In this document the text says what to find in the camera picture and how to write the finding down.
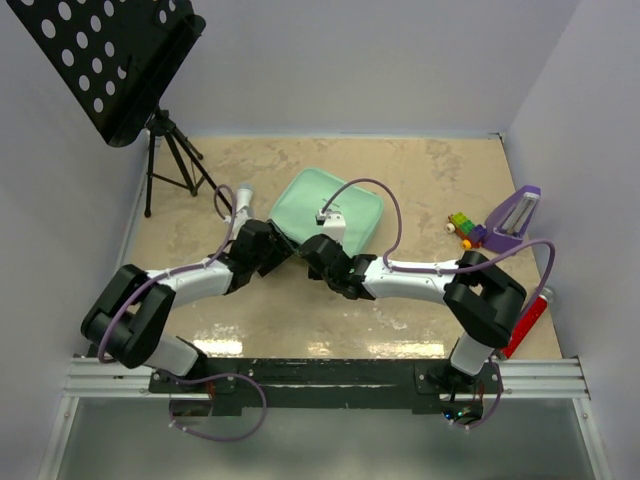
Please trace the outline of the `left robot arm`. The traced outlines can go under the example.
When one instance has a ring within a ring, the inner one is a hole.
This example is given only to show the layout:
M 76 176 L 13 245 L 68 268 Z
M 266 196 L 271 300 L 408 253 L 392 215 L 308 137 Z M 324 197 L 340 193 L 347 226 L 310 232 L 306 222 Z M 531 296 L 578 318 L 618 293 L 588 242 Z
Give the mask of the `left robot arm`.
M 185 392 L 207 380 L 205 354 L 192 343 L 164 332 L 173 309 L 232 294 L 257 273 L 267 275 L 297 244 L 275 222 L 250 219 L 231 246 L 205 259 L 166 270 L 120 267 L 82 321 L 81 334 L 98 348 L 102 361 L 133 369 L 164 370 Z

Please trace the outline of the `mint green medicine case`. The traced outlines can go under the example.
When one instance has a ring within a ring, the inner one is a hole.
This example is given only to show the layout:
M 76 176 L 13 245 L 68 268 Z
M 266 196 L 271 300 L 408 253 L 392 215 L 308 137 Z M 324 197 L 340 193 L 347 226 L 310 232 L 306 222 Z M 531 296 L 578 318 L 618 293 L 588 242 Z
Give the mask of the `mint green medicine case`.
M 302 244 L 322 232 L 316 215 L 345 181 L 319 168 L 302 170 L 272 207 L 269 219 L 292 241 Z M 373 237 L 384 202 L 375 193 L 350 186 L 342 191 L 326 213 L 338 213 L 346 222 L 344 250 L 350 256 L 364 252 Z

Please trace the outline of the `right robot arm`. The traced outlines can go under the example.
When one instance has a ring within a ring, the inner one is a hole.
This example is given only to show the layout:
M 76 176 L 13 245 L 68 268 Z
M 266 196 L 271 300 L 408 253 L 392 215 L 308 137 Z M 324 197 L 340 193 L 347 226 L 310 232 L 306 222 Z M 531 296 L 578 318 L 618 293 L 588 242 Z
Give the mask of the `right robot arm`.
M 447 306 L 464 330 L 445 369 L 448 386 L 459 393 L 476 386 L 485 361 L 508 345 L 526 299 L 522 285 L 474 251 L 446 262 L 386 264 L 376 255 L 351 257 L 318 234 L 299 247 L 299 255 L 310 278 L 349 300 L 402 298 Z

